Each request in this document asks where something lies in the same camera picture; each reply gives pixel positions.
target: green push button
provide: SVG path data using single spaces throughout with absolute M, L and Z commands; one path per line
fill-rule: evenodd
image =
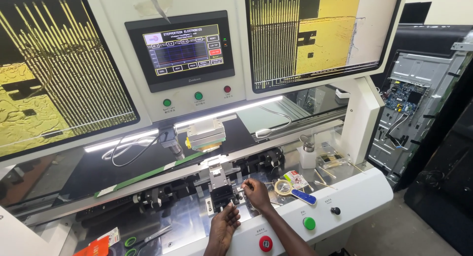
M 169 100 L 169 99 L 164 99 L 163 105 L 164 105 L 165 107 L 170 106 L 170 105 L 171 105 L 171 100 Z
M 316 221 L 312 217 L 305 217 L 303 223 L 305 228 L 309 230 L 313 230 L 314 228 L 316 228 Z
M 195 99 L 197 99 L 197 100 L 201 100 L 201 99 L 203 98 L 203 95 L 202 95 L 201 92 L 196 92 L 196 93 L 194 94 L 194 97 L 195 97 Z

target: black knob switch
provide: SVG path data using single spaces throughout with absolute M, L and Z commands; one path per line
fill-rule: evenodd
M 330 208 L 330 212 L 336 214 L 336 215 L 339 215 L 340 214 L 340 208 L 338 207 L 335 207 L 335 208 Z

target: scissors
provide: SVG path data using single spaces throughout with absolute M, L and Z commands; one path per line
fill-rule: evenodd
M 137 256 L 139 251 L 146 246 L 146 244 L 155 239 L 158 238 L 169 231 L 171 231 L 173 228 L 172 226 L 167 226 L 160 231 L 154 233 L 153 235 L 150 235 L 146 237 L 144 240 L 136 241 L 136 237 L 131 237 L 125 241 L 125 248 L 128 249 L 128 251 L 125 253 L 125 256 Z
M 274 184 L 274 191 L 282 196 L 293 195 L 310 205 L 315 205 L 317 202 L 317 199 L 314 196 L 293 188 L 292 184 L 287 180 L 280 179 L 276 181 Z

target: touchscreen control panel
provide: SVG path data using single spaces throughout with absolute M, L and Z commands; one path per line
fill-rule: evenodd
M 235 75 L 226 11 L 127 22 L 151 92 Z

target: blue handle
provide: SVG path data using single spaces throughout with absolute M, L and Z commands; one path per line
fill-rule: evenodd
M 309 195 L 307 193 L 304 193 L 304 192 L 301 192 L 297 189 L 293 189 L 291 191 L 292 195 L 294 195 L 295 197 L 305 201 L 306 203 L 310 204 L 310 205 L 315 205 L 316 204 L 316 201 L 317 201 L 317 198 L 315 198 L 314 196 L 312 195 Z

